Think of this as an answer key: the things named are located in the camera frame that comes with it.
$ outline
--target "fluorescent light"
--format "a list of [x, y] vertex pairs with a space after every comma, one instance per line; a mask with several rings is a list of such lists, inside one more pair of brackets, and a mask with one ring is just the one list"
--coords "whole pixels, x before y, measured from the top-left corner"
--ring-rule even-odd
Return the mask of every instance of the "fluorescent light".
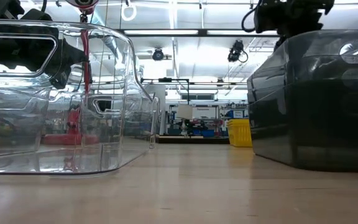
[[265, 31], [261, 34], [247, 33], [243, 30], [207, 30], [207, 35], [277, 35], [276, 31]]
[[197, 35], [198, 30], [125, 30], [127, 35]]

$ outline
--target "ceiling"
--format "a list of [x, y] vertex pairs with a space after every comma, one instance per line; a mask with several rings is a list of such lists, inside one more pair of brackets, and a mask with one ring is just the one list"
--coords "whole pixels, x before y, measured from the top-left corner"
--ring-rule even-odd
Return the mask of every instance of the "ceiling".
[[[132, 0], [136, 8], [135, 17], [126, 21], [121, 17], [122, 0], [100, 0], [92, 23], [112, 29], [240, 29], [241, 19], [250, 9], [250, 0]], [[47, 13], [55, 21], [79, 21], [79, 11], [60, 0], [48, 0]], [[42, 0], [22, 0], [24, 8], [40, 7]], [[130, 17], [133, 10], [125, 9]], [[332, 11], [321, 18], [324, 29], [358, 29], [358, 1], [336, 0]], [[246, 27], [253, 27], [253, 15], [246, 20]], [[177, 76], [209, 82], [217, 77], [226, 81], [243, 82], [271, 54], [276, 38], [252, 37], [133, 37], [135, 51], [150, 55], [160, 47], [165, 54], [173, 55]], [[247, 47], [249, 60], [246, 63], [229, 63], [227, 55], [235, 40], [242, 40]], [[145, 78], [160, 78], [172, 70], [173, 60], [154, 62], [140, 60], [145, 67]]]

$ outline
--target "red machine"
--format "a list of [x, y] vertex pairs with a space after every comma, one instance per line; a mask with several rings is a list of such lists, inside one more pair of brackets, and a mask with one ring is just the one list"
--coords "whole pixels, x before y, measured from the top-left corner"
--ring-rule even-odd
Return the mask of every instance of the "red machine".
[[[74, 7], [77, 7], [81, 12], [80, 22], [88, 22], [88, 15], [94, 12], [94, 8], [99, 0], [66, 0], [69, 4]], [[86, 56], [86, 61], [83, 62], [83, 76], [85, 83], [85, 95], [89, 93], [90, 83], [92, 82], [91, 76], [91, 65], [89, 61], [89, 37], [88, 31], [81, 31], [81, 40], [84, 46], [84, 53]], [[99, 139], [94, 135], [82, 135], [80, 133], [80, 115], [81, 107], [76, 105], [70, 107], [67, 117], [67, 134], [48, 134], [42, 140], [43, 144], [58, 144], [58, 145], [80, 145], [82, 138], [85, 138], [86, 144], [96, 144], [99, 143]]]

